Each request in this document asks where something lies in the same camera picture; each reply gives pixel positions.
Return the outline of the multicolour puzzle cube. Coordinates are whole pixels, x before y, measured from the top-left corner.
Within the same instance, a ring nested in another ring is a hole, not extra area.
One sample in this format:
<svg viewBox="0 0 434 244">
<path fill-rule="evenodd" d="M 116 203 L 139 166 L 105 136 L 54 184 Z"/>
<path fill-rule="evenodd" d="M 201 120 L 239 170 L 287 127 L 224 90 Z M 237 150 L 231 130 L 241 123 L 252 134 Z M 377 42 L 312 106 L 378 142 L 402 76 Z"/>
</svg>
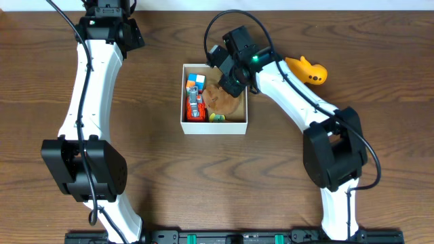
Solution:
<svg viewBox="0 0 434 244">
<path fill-rule="evenodd" d="M 186 81 L 186 90 L 189 92 L 192 87 L 197 87 L 199 93 L 203 92 L 206 83 L 206 76 L 196 73 L 190 73 Z"/>
</svg>

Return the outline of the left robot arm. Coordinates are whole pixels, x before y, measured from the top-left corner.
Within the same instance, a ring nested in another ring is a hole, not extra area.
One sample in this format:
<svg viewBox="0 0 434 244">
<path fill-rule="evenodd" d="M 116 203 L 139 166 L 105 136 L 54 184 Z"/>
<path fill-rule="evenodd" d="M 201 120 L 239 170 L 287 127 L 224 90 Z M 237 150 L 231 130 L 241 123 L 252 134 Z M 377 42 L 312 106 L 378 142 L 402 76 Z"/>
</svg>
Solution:
<svg viewBox="0 0 434 244">
<path fill-rule="evenodd" d="M 125 193 L 127 163 L 111 145 L 110 115 L 117 75 L 127 53 L 144 46 L 136 2 L 84 1 L 85 15 L 71 24 L 77 41 L 77 74 L 65 120 L 41 156 L 60 191 L 90 209 L 102 234 L 67 234 L 66 243 L 145 243 L 142 218 Z"/>
</svg>

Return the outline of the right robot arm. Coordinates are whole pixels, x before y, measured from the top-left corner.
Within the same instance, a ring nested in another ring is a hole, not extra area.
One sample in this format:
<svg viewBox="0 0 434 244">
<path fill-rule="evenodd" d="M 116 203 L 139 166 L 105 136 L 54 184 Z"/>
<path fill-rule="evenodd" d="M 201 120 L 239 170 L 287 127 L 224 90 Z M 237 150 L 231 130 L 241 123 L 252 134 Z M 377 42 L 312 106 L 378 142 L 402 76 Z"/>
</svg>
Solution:
<svg viewBox="0 0 434 244">
<path fill-rule="evenodd" d="M 303 135 L 304 168 L 321 191 L 322 230 L 331 240 L 348 241 L 359 230 L 353 193 L 368 159 L 359 115 L 307 87 L 324 79 L 305 58 L 282 58 L 272 46 L 259 49 L 244 26 L 223 42 L 205 49 L 208 64 L 222 73 L 219 85 L 233 97 L 246 87 L 262 92 L 295 122 Z"/>
</svg>

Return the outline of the red toy truck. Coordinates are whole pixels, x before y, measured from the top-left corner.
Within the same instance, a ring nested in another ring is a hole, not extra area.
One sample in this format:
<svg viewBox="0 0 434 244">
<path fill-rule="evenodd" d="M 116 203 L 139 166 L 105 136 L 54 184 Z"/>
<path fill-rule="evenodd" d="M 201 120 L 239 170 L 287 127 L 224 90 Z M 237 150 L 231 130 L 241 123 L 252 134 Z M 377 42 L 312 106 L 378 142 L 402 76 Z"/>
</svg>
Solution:
<svg viewBox="0 0 434 244">
<path fill-rule="evenodd" d="M 205 122 L 206 111 L 203 96 L 197 86 L 188 87 L 186 99 L 186 120 L 188 122 Z"/>
</svg>

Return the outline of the white cardboard box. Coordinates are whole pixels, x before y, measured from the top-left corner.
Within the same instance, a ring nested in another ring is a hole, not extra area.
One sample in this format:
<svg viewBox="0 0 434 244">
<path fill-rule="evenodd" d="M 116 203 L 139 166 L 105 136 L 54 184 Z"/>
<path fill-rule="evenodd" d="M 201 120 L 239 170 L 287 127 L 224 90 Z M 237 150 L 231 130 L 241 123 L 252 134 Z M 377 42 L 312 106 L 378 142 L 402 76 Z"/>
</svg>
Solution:
<svg viewBox="0 0 434 244">
<path fill-rule="evenodd" d="M 248 127 L 248 89 L 245 89 L 239 96 L 239 107 L 237 110 L 226 116 L 226 122 L 210 123 L 209 121 L 188 122 L 186 119 L 186 97 L 185 85 L 190 73 L 204 75 L 206 84 L 218 84 L 221 72 L 217 68 L 210 68 L 206 64 L 183 64 L 180 93 L 180 125 L 184 134 L 245 134 Z"/>
</svg>

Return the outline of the brown plush toy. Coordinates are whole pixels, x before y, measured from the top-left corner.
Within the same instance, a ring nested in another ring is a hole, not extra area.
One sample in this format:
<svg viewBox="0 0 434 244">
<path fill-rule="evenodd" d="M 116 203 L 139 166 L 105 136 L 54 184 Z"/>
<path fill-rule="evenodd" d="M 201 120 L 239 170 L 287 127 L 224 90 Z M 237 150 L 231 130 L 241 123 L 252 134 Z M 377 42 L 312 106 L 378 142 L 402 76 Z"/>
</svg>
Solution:
<svg viewBox="0 0 434 244">
<path fill-rule="evenodd" d="M 219 115 L 232 114 L 239 106 L 239 98 L 232 97 L 232 95 L 216 85 L 208 85 L 203 90 L 202 95 L 205 107 Z"/>
</svg>

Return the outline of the orange rubber animal toy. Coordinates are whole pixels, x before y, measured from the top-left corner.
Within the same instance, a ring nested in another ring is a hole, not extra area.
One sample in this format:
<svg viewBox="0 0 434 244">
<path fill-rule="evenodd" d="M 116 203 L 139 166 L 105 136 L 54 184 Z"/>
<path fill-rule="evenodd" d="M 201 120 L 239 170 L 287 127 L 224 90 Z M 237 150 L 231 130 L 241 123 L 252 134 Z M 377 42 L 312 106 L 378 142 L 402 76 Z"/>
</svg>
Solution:
<svg viewBox="0 0 434 244">
<path fill-rule="evenodd" d="M 328 78 L 327 69 L 320 64 L 311 64 L 304 56 L 299 59 L 286 58 L 289 69 L 303 83 L 321 85 Z"/>
</svg>

